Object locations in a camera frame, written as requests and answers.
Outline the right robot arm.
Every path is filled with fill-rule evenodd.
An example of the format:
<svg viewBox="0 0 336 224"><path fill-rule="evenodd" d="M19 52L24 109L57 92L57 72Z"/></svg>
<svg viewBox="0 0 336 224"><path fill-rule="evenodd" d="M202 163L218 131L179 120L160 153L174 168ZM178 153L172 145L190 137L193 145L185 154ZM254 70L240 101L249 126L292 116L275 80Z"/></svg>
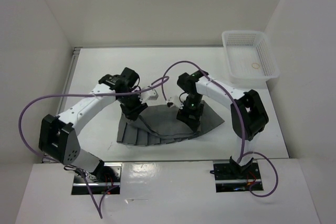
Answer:
<svg viewBox="0 0 336 224"><path fill-rule="evenodd" d="M248 173L253 157L251 145L253 138L261 133L269 122L260 95L255 90L242 91L211 79L207 73L197 71L183 73L177 85L187 94L186 100L177 113L177 119L193 131L200 128L204 106L202 98L206 96L229 109L232 128L240 143L238 153L229 159L230 173L235 178L242 178Z"/></svg>

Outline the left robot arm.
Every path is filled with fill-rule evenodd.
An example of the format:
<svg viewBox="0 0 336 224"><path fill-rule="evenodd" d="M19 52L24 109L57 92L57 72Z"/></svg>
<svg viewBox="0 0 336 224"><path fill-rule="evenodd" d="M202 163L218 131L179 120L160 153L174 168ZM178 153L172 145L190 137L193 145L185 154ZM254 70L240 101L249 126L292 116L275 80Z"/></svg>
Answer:
<svg viewBox="0 0 336 224"><path fill-rule="evenodd" d="M42 119L39 149L63 165L72 165L86 172L93 182L111 175L104 161L80 147L78 135L100 111L118 101L124 116L136 120L147 108L139 95L132 94L139 75L130 68L121 74L103 76L90 92L68 110L57 116L47 115Z"/></svg>

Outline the grey pleated skirt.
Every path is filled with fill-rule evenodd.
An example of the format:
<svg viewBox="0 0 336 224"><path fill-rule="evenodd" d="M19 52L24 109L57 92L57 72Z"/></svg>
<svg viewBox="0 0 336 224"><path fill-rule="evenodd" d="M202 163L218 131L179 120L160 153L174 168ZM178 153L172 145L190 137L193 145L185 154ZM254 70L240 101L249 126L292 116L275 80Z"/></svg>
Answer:
<svg viewBox="0 0 336 224"><path fill-rule="evenodd" d="M135 121L121 115L117 143L132 146L159 146L203 136L222 125L224 120L206 102L202 102L202 105L204 112L201 116L201 124L196 131L176 118L178 112L176 107L150 106Z"/></svg>

